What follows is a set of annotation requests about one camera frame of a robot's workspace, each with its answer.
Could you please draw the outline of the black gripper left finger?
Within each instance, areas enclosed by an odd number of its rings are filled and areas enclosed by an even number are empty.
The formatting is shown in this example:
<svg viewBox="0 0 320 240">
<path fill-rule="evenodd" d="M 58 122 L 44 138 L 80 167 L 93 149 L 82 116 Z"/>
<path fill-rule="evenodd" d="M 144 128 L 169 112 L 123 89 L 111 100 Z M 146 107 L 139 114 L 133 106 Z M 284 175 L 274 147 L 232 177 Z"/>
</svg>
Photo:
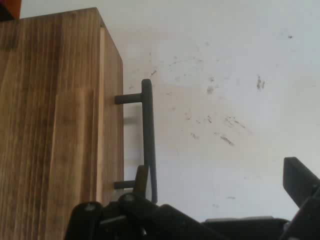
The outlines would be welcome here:
<svg viewBox="0 0 320 240">
<path fill-rule="evenodd" d="M 146 198 L 149 169 L 137 169 L 133 191 L 103 206 L 97 201 L 76 205 L 67 225 L 66 240 L 223 240 L 170 205 Z"/>
</svg>

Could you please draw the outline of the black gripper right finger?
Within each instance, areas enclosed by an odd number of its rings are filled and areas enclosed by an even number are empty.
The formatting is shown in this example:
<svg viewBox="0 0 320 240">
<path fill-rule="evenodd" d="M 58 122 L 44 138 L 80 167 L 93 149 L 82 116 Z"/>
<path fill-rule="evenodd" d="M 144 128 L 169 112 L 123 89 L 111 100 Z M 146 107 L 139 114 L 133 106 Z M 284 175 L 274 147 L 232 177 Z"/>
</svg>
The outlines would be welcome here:
<svg viewBox="0 0 320 240">
<path fill-rule="evenodd" d="M 285 227 L 281 240 L 318 240 L 320 238 L 320 179 L 298 158 L 283 162 L 283 188 L 298 206 Z"/>
</svg>

